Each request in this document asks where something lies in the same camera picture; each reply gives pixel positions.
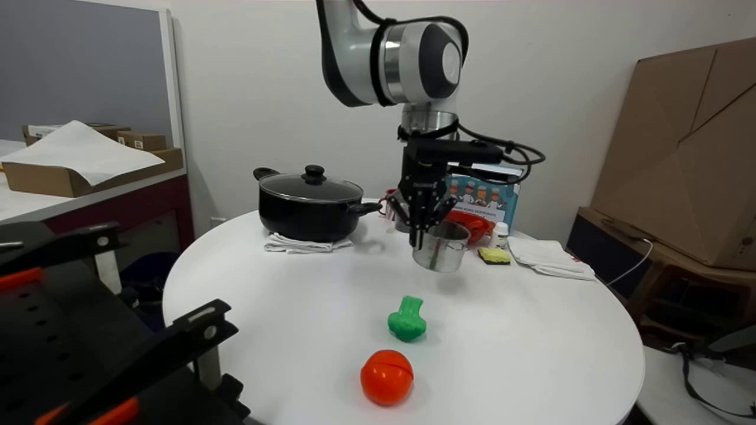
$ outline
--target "black cable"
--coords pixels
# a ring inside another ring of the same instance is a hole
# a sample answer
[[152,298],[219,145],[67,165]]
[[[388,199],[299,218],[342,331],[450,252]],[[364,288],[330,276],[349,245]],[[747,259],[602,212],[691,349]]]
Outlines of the black cable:
[[374,21],[375,26],[415,23],[415,21],[441,21],[441,23],[455,29],[455,33],[458,33],[458,39],[462,42],[460,50],[462,50],[462,65],[465,65],[467,52],[469,52],[469,33],[460,21],[455,21],[450,17],[419,17],[419,20],[408,20],[408,21],[383,20],[368,4],[364,4],[364,0],[352,0],[352,2],[358,10],[358,14],[367,17],[368,21]]
[[524,181],[534,165],[544,164],[545,161],[545,153],[534,148],[534,147],[527,147],[527,145],[517,145],[513,139],[496,139],[496,137],[486,137],[486,135],[480,135],[480,132],[473,132],[469,127],[465,126],[458,126],[465,135],[474,137],[478,141],[483,141],[483,145],[496,145],[500,152],[504,152],[504,164],[509,164],[509,165],[517,165],[522,168],[522,178],[517,178],[514,181]]
[[710,410],[719,410],[719,413],[724,413],[724,416],[734,416],[734,419],[747,419],[747,421],[756,421],[756,407],[750,407],[750,413],[734,413],[734,410],[728,410],[728,408],[720,408],[716,405],[710,405],[708,400],[704,400],[689,382],[689,362],[691,362],[691,351],[689,351],[689,344],[678,344],[678,351],[683,357],[683,382],[685,382],[685,393],[704,405],[707,408]]

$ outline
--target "pot handle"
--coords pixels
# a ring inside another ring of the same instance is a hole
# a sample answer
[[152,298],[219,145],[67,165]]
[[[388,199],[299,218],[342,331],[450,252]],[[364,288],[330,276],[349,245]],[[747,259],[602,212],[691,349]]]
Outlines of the pot handle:
[[252,174],[259,181],[259,179],[266,179],[266,178],[279,174],[279,172],[272,171],[272,168],[256,168]]
[[383,205],[380,204],[361,204],[358,205],[358,216],[368,216],[368,212],[375,212],[380,210]]

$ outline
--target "small container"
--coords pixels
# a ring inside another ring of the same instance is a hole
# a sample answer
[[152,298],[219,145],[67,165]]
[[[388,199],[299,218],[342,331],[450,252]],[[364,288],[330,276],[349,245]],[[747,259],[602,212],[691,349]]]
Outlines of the small container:
[[422,236],[422,245],[414,250],[414,259],[432,271],[455,271],[462,263],[469,231],[460,225],[440,223]]
[[509,227],[505,223],[496,223],[488,245],[500,250],[509,248]]

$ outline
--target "pot lid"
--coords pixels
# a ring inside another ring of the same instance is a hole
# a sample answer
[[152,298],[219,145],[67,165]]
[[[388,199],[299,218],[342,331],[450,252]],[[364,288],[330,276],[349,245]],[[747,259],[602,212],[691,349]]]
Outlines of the pot lid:
[[266,174],[259,187],[285,200],[344,204],[361,200],[361,187],[346,179],[330,179],[322,165],[306,165],[303,174]]

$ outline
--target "red tomato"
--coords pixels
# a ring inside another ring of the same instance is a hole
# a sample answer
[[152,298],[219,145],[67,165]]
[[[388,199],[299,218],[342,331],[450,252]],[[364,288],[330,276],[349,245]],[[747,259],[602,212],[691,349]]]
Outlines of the red tomato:
[[465,227],[469,231],[467,245],[480,244],[480,238],[492,233],[494,227],[496,227],[494,223],[488,223],[483,218],[478,218],[478,216],[469,216],[469,212],[460,212],[460,210],[450,210],[443,223],[453,223],[453,225]]
[[402,351],[375,351],[358,374],[361,393],[378,407],[402,405],[411,389],[411,364]]

